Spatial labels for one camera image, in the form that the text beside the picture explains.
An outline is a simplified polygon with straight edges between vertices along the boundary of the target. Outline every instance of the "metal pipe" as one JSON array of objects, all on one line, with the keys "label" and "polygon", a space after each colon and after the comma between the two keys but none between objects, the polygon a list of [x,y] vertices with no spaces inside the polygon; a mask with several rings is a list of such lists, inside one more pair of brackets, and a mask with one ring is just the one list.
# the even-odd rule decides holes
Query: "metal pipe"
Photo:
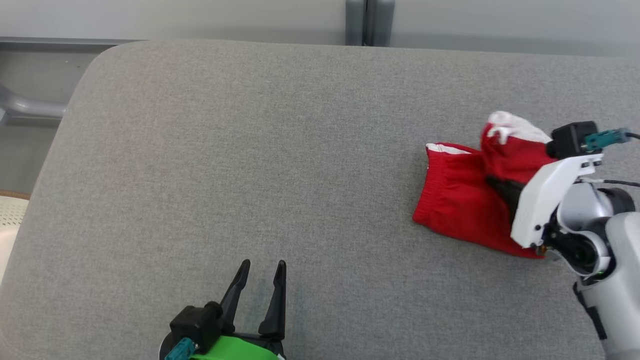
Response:
[{"label": "metal pipe", "polygon": [[62,118],[67,104],[30,99],[12,92],[0,84],[0,108],[8,113]]}]

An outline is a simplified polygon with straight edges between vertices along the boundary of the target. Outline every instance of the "teal connector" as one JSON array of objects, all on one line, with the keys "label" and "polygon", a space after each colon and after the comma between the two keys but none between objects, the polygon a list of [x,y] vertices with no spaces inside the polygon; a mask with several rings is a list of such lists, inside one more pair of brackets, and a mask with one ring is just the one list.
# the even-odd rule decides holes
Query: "teal connector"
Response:
[{"label": "teal connector", "polygon": [[176,345],[167,356],[164,357],[164,360],[189,360],[189,358],[195,354],[196,347],[189,338],[183,338],[180,340],[178,345]]},{"label": "teal connector", "polygon": [[587,135],[584,138],[584,145],[582,147],[585,151],[592,152],[602,150],[615,143],[625,143],[630,141],[627,136],[628,132],[629,130],[623,127],[620,129],[607,130],[597,134]]}]

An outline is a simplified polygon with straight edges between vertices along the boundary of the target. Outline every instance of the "white robotic arm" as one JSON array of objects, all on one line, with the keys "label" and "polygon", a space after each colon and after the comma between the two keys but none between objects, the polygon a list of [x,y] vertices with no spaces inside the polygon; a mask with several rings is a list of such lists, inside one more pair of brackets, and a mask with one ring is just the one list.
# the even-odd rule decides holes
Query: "white robotic arm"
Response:
[{"label": "white robotic arm", "polygon": [[602,148],[628,141],[625,131],[598,133],[592,122],[555,130],[547,152],[559,160],[524,187],[511,231],[579,276],[573,290],[607,360],[640,360],[640,213],[623,190],[597,189],[582,176],[602,163]]}]

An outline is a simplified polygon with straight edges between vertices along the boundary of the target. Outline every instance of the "gray tabletop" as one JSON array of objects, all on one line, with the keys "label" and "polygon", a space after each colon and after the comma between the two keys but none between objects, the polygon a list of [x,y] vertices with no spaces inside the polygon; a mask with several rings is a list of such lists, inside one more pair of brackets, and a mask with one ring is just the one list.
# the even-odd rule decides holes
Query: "gray tabletop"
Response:
[{"label": "gray tabletop", "polygon": [[[255,332],[288,264],[291,359],[600,359],[560,263],[411,221],[426,142],[506,110],[546,131],[640,127],[638,62],[154,41],[87,70],[0,289],[2,359],[153,359],[184,306],[252,270]],[[603,176],[637,180],[638,145]]]}]

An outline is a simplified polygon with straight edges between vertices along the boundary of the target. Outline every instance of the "black cable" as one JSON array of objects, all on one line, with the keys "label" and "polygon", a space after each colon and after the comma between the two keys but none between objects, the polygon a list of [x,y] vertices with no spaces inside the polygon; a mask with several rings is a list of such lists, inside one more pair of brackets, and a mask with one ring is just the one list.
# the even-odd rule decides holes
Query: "black cable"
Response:
[{"label": "black cable", "polygon": [[633,181],[622,181],[622,180],[605,180],[605,184],[618,184],[618,185],[627,185],[627,186],[636,186],[640,188],[640,183],[635,183]]}]

